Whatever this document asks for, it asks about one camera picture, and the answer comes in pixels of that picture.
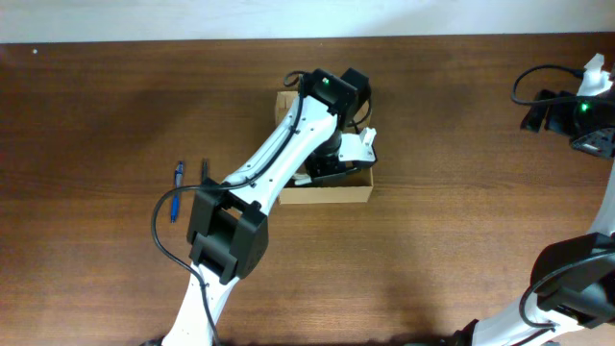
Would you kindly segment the black pen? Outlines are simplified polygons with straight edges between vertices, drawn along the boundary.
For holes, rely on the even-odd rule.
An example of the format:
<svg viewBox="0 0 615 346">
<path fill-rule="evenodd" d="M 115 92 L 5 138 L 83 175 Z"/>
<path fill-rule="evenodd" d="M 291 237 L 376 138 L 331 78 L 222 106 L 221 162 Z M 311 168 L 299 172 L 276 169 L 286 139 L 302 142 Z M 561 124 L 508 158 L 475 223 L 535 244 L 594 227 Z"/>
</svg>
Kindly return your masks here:
<svg viewBox="0 0 615 346">
<path fill-rule="evenodd" d="M 209 162 L 207 159 L 202 160 L 200 184 L 204 185 L 209 178 Z"/>
</svg>

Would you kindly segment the beige masking tape roll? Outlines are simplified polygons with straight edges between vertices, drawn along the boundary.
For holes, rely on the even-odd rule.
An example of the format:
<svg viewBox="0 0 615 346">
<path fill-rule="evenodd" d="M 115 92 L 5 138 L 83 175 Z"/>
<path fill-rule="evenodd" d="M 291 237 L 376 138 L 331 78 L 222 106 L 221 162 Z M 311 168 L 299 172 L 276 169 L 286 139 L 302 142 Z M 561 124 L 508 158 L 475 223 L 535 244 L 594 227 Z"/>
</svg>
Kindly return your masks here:
<svg viewBox="0 0 615 346">
<path fill-rule="evenodd" d="M 304 173 L 295 173 L 292 176 L 292 179 L 294 181 L 295 186 L 309 185 L 312 183 L 312 178 L 308 174 L 304 174 Z"/>
</svg>

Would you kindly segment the brown cardboard box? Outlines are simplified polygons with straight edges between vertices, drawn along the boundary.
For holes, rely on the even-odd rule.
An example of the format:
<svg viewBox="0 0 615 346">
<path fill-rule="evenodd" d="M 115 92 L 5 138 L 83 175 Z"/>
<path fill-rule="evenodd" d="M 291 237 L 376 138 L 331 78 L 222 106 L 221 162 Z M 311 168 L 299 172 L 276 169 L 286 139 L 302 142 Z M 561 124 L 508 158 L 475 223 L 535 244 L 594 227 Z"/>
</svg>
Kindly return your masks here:
<svg viewBox="0 0 615 346">
<path fill-rule="evenodd" d="M 275 104 L 275 124 L 279 125 L 297 97 L 297 91 L 279 91 Z M 278 197 L 281 205 L 366 203 L 374 187 L 373 169 L 368 168 L 332 183 L 295 186 L 288 183 Z"/>
</svg>

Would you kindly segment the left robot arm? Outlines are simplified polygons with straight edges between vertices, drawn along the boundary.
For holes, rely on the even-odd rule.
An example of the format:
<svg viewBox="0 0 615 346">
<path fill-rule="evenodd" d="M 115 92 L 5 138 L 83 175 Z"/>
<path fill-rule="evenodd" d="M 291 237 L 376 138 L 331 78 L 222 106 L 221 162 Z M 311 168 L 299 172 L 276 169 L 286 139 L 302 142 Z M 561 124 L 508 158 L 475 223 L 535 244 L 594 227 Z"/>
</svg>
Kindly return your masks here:
<svg viewBox="0 0 615 346">
<path fill-rule="evenodd" d="M 253 272 L 268 247 L 268 215 L 288 184 L 321 185 L 371 168 L 377 161 L 376 131 L 355 119 L 372 108 L 372 88 L 361 72 L 341 76 L 316 69 L 292 71 L 283 80 L 297 87 L 281 123 L 255 154 L 217 183 L 177 186 L 157 201 L 191 191 L 194 200 L 183 261 L 151 231 L 156 247 L 189 274 L 184 300 L 171 330 L 155 345 L 218 345 L 216 323 L 234 286 Z"/>
</svg>

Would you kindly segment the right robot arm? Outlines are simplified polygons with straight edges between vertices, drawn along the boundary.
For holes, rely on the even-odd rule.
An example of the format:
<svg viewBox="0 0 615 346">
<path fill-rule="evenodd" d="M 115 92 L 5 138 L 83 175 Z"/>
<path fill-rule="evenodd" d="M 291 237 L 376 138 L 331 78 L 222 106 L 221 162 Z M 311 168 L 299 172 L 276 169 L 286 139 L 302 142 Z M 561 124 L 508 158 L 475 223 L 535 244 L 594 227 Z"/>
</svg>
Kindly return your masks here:
<svg viewBox="0 0 615 346">
<path fill-rule="evenodd" d="M 614 92 L 607 87 L 577 94 L 542 90 L 529 102 L 525 130 L 551 130 L 580 152 L 613 160 Z M 450 345 L 547 345 L 555 338 L 614 321 L 614 184 L 585 235 L 547 246 L 529 287 L 502 312 L 474 320 Z"/>
</svg>

